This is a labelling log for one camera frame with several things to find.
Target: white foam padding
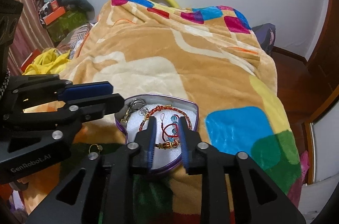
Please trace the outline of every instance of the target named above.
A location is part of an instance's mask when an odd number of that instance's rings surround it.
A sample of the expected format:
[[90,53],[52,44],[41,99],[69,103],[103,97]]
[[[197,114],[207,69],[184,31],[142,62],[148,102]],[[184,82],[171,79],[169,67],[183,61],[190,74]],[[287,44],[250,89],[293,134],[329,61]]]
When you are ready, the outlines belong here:
[[[153,108],[155,108],[157,105],[164,105],[164,104],[147,104],[146,107],[148,108],[149,111],[151,111]],[[185,112],[192,124],[192,129],[194,129],[194,124],[196,122],[197,119],[197,115],[190,110],[187,109],[182,109],[179,107],[176,107],[177,109]],[[139,132],[139,127],[141,122],[144,120],[144,116],[141,115],[139,113],[140,111],[137,112],[133,112],[130,116],[130,118],[128,119],[127,122],[127,134],[128,134],[128,143],[133,142],[135,139],[135,136],[137,135],[137,133]],[[173,110],[162,110],[162,111],[158,111],[156,113],[153,114],[153,116],[157,119],[157,136],[155,139],[155,144],[159,144],[159,143],[163,143],[163,139],[162,139],[162,129],[161,129],[161,119],[160,119],[160,115],[164,113],[164,119],[163,119],[163,123],[164,123],[164,127],[173,123],[171,121],[171,117],[174,114],[177,114],[179,117],[182,117],[183,115],[178,113],[177,111],[173,111]],[[145,122],[145,125],[143,127],[144,129],[147,129],[148,126],[148,121]],[[172,135],[172,129],[174,128],[174,126],[170,126],[166,129],[166,132],[168,135]],[[173,162],[175,159],[177,159],[181,154],[181,144],[179,144],[179,146],[177,148],[171,148],[171,149],[159,149],[157,147],[154,147],[154,158],[153,158],[153,165],[152,165],[152,169],[158,169],[158,168],[162,168],[166,165],[168,165],[169,163]]]

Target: wooden door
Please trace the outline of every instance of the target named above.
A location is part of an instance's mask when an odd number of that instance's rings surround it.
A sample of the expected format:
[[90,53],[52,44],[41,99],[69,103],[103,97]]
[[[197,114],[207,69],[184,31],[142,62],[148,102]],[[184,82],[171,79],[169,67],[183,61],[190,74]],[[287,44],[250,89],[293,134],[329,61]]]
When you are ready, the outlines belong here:
[[339,85],[339,0],[329,0],[323,31],[306,66],[330,92]]

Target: baseboard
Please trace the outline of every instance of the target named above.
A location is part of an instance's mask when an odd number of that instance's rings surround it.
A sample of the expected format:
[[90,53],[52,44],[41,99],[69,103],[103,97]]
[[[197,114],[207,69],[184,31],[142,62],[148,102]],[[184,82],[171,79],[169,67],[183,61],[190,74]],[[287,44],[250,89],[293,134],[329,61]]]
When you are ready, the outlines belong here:
[[279,54],[282,54],[282,55],[285,55],[285,56],[288,56],[288,57],[292,57],[296,60],[303,62],[304,64],[307,63],[307,60],[303,56],[297,55],[297,54],[290,52],[290,51],[287,51],[285,49],[274,46],[272,51],[279,53]]

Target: green storage box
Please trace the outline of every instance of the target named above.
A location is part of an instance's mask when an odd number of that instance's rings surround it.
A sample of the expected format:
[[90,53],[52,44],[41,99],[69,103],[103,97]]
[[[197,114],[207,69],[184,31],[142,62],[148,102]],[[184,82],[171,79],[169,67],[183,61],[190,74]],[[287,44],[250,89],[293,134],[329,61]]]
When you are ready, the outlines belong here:
[[69,10],[49,24],[46,29],[56,46],[69,34],[69,32],[87,22],[86,14],[84,12]]

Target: colorful blanket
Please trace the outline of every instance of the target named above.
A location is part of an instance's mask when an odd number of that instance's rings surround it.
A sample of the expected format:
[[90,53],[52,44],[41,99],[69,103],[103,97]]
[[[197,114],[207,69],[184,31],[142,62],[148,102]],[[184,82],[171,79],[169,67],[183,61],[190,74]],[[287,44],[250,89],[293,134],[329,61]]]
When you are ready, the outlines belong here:
[[[285,194],[301,176],[295,140],[276,96],[275,64],[246,18],[231,7],[175,9],[148,0],[110,0],[60,75],[73,83],[109,81],[125,98],[158,93],[191,100],[199,105],[203,141],[223,152],[247,152]],[[27,178],[28,211],[85,157],[89,144],[109,153],[124,141],[111,115],[86,123],[70,159]],[[199,223],[201,177],[186,175],[182,166],[153,183],[136,176],[133,198],[138,223]]]

